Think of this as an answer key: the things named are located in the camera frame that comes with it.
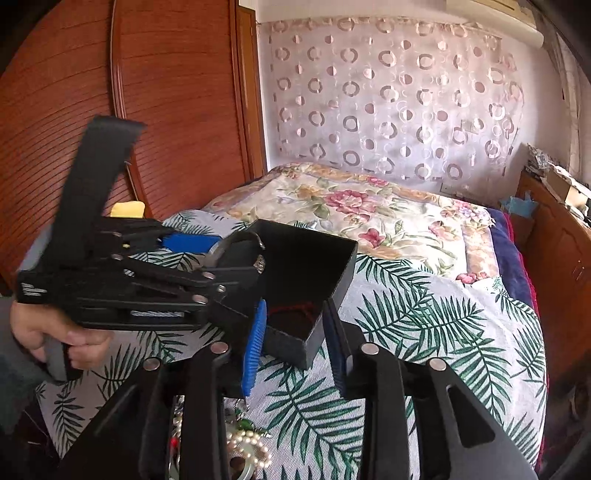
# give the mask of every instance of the white wall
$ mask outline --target white wall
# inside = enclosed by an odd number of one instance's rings
[[[258,8],[258,0],[239,0],[238,5],[241,7],[250,8],[251,10],[256,11],[256,19],[258,20],[259,8]]]
[[[241,0],[256,2],[256,18],[259,22],[289,20],[293,18],[322,17],[336,15],[402,15],[422,20],[439,22],[464,22],[465,19],[445,11],[445,0]],[[515,140],[513,158],[505,175],[505,182],[499,185],[498,197],[503,198],[515,192],[519,172],[527,161],[527,149],[520,144],[530,143],[545,150],[553,157],[567,155],[566,111],[563,105],[560,77],[555,71],[545,50],[529,47],[511,37],[503,39],[503,48],[510,51],[518,67],[525,103],[523,118]],[[265,67],[269,65],[268,42],[259,37],[259,58],[262,88],[265,89]],[[285,163],[279,156],[272,141],[275,125],[274,112],[265,104],[265,141],[269,168]],[[421,190],[439,191],[436,183],[418,183]]]

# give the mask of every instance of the blue plastic bag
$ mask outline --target blue plastic bag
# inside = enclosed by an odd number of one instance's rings
[[[508,213],[531,218],[535,209],[538,208],[538,202],[531,199],[530,191],[525,192],[525,200],[517,197],[509,197],[501,200],[501,205]]]

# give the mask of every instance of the human hand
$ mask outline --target human hand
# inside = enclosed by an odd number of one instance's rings
[[[90,330],[72,322],[61,310],[48,305],[12,302],[10,326],[17,341],[40,362],[46,362],[44,336],[71,345],[68,356],[74,368],[88,370],[105,357],[113,332]]]

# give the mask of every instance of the gray sleeve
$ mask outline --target gray sleeve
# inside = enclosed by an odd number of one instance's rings
[[[42,231],[27,252],[20,270],[34,267],[47,244],[51,229]],[[33,399],[35,387],[51,377],[23,350],[12,335],[12,298],[0,297],[0,427],[11,433],[18,418]]]

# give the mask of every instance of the sheer curtain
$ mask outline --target sheer curtain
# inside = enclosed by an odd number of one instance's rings
[[[262,32],[283,157],[496,200],[524,104],[500,38],[401,17],[286,20]]]
[[[557,160],[578,181],[591,184],[591,85],[568,45],[544,22],[545,45],[560,75],[569,119],[569,153]]]

